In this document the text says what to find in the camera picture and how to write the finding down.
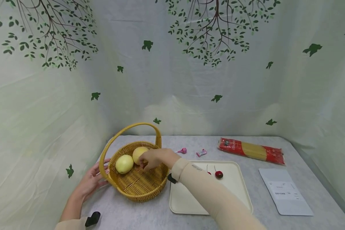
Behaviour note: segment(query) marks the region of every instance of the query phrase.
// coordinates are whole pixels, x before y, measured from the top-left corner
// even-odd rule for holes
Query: spaghetti package
[[[218,143],[218,149],[224,152],[250,157],[257,160],[264,160],[279,165],[285,165],[284,154],[282,153],[281,149],[277,148],[221,138]]]

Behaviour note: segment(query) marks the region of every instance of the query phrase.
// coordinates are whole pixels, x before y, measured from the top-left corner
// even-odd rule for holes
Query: fabric backdrop
[[[345,211],[345,0],[0,0],[0,229],[52,229],[142,121],[286,138]]]

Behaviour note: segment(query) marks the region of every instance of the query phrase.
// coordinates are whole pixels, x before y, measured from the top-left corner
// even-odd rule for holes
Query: black clip
[[[88,217],[87,218],[87,221],[86,221],[86,227],[89,227],[89,226],[92,226],[92,225],[95,225],[98,223],[98,220],[100,219],[100,216],[101,216],[101,213],[99,213],[98,211],[95,211],[91,217]]]
[[[167,179],[168,179],[171,183],[173,183],[173,184],[176,184],[176,182],[177,182],[177,180],[175,180],[175,179],[172,177],[172,174],[169,174],[169,175],[167,176]]]

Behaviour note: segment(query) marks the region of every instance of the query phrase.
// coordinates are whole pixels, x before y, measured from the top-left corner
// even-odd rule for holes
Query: tree branch print
[[[279,0],[266,6],[269,0],[188,0],[188,9],[182,0],[165,0],[168,13],[177,16],[168,33],[176,34],[179,43],[184,43],[183,53],[216,67],[220,56],[234,60],[237,50],[246,53],[249,42],[244,35],[258,31],[259,20],[269,22],[271,12]]]
[[[19,12],[17,19],[8,16],[8,27],[13,32],[8,33],[2,44],[3,53],[13,54],[18,46],[26,53],[25,58],[42,58],[44,69],[75,69],[78,55],[86,61],[90,60],[90,52],[98,52],[97,46],[90,42],[90,36],[97,33],[89,3],[90,0],[1,0],[0,8],[9,4]],[[23,35],[14,33],[15,27],[25,34],[24,41],[18,41]]]

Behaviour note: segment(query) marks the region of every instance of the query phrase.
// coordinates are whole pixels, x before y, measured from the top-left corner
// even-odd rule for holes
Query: basket handle
[[[162,147],[162,142],[161,142],[161,133],[160,131],[158,130],[158,128],[156,126],[154,126],[153,124],[150,124],[150,123],[145,123],[145,122],[141,122],[141,123],[135,123],[135,124],[131,124],[125,128],[123,128],[122,130],[120,130],[113,138],[111,138],[109,140],[109,142],[107,143],[107,145],[105,146],[104,150],[102,151],[102,154],[101,154],[101,158],[100,158],[100,165],[99,165],[99,168],[100,168],[100,174],[105,178],[107,179],[108,182],[110,182],[110,184],[112,184],[112,186],[114,186],[115,188],[117,188],[117,185],[116,183],[106,174],[106,171],[104,169],[104,162],[105,162],[105,156],[106,156],[106,153],[107,153],[107,150],[109,149],[110,145],[114,142],[114,140],[120,136],[122,133],[124,133],[125,131],[127,131],[128,129],[130,128],[133,128],[133,127],[136,127],[136,126],[141,126],[141,125],[148,125],[148,126],[151,126],[152,128],[155,129],[156,131],[156,145],[161,148]]]

